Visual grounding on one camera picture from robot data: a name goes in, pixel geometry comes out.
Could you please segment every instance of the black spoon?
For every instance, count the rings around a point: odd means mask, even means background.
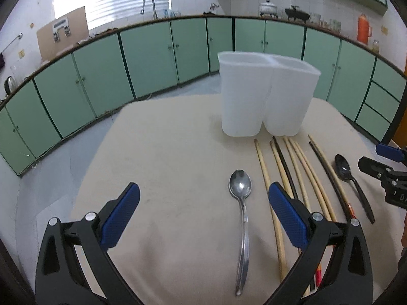
[[[343,181],[351,180],[355,184],[356,190],[358,192],[359,202],[362,204],[363,209],[365,210],[369,221],[373,224],[375,222],[375,219],[374,219],[374,214],[373,214],[372,208],[370,207],[368,199],[366,198],[365,194],[363,193],[363,190],[359,186],[359,183],[352,176],[351,167],[349,166],[349,163],[347,162],[345,157],[343,157],[342,155],[336,155],[335,156],[335,166],[336,166],[336,174],[338,175],[338,177],[341,180],[343,180]]]

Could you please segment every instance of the blue gripper pad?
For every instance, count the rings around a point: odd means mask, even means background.
[[[401,149],[393,148],[383,143],[379,143],[376,146],[376,153],[398,163],[405,160],[404,152]]]
[[[121,197],[106,222],[102,226],[100,246],[104,251],[116,246],[140,202],[140,188],[132,184]]]
[[[278,216],[292,245],[304,250],[308,245],[307,226],[290,203],[290,200],[290,197],[278,182],[270,185],[269,203],[271,207]]]

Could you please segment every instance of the spoon handle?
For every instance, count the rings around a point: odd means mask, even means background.
[[[363,193],[363,190],[362,190],[362,188],[359,186],[359,183],[356,181],[356,179],[353,179],[352,181],[353,181],[353,183],[355,184],[355,187],[356,187],[357,192],[359,193],[359,196],[358,196],[358,197],[359,197],[359,201],[360,201],[360,203],[362,204],[363,209],[365,210],[366,215],[367,215],[369,221],[373,224],[373,223],[375,222],[375,218],[374,218],[374,214],[373,214],[372,208],[371,208],[371,206],[370,206],[370,204],[369,204],[369,201],[368,201],[368,199],[366,198],[365,194]]]
[[[240,296],[243,292],[243,287],[246,283],[246,277],[248,276],[249,268],[249,231],[248,231],[248,214],[246,211],[246,204],[244,201],[239,201],[240,208],[242,211],[242,222],[243,222],[243,232],[242,232],[242,246],[240,251],[239,266],[237,269],[237,280],[236,280],[236,296]]]

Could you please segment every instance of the lid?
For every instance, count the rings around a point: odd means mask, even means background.
[[[262,2],[260,5],[263,7],[277,7],[275,4],[271,3],[270,0],[266,0],[266,2]]]

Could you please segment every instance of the orange thermos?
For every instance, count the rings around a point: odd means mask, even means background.
[[[358,18],[357,24],[357,40],[368,44],[369,38],[372,36],[372,27],[369,25],[369,21],[364,14],[361,14]]]

